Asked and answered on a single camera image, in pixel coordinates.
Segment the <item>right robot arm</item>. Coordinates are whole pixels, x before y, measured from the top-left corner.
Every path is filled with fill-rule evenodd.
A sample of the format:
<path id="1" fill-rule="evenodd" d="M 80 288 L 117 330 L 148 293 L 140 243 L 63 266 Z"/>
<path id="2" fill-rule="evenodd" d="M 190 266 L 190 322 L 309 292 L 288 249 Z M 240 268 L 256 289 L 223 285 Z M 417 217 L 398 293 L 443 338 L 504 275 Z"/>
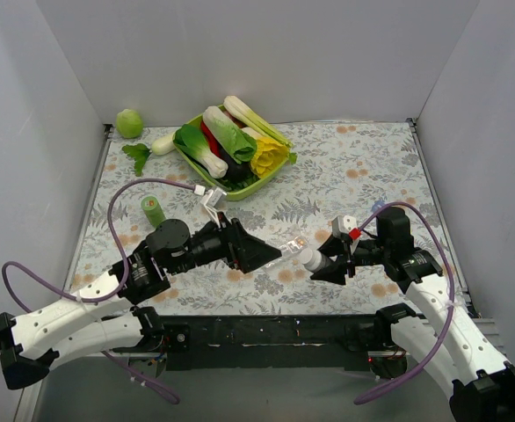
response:
<path id="1" fill-rule="evenodd" d="M 358 396 L 370 403 L 421 372 L 440 386 L 457 421 L 515 421 L 515 365 L 477 327 L 455 301 L 454 276 L 446 258 L 436 260 L 417 248 L 410 233 L 409 204 L 392 202 L 375 211 L 375 235 L 362 239 L 363 225 L 349 215 L 332 222 L 332 233 L 318 249 L 300 255 L 314 280 L 338 285 L 359 266 L 382 266 L 384 273 L 414 303 L 380 309 L 375 342 L 399 347 L 416 366 Z"/>

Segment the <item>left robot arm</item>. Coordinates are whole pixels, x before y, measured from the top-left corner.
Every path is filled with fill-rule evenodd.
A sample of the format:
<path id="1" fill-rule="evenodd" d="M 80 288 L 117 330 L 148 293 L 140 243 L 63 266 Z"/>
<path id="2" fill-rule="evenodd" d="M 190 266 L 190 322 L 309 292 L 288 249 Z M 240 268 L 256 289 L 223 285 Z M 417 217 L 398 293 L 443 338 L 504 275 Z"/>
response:
<path id="1" fill-rule="evenodd" d="M 195 233 L 163 221 L 134 251 L 70 298 L 13 316 L 0 314 L 0 365 L 8 389 L 23 389 L 74 359 L 97 352 L 157 352 L 173 340 L 148 299 L 171 275 L 214 261 L 250 273 L 280 258 L 278 248 L 223 213 Z"/>

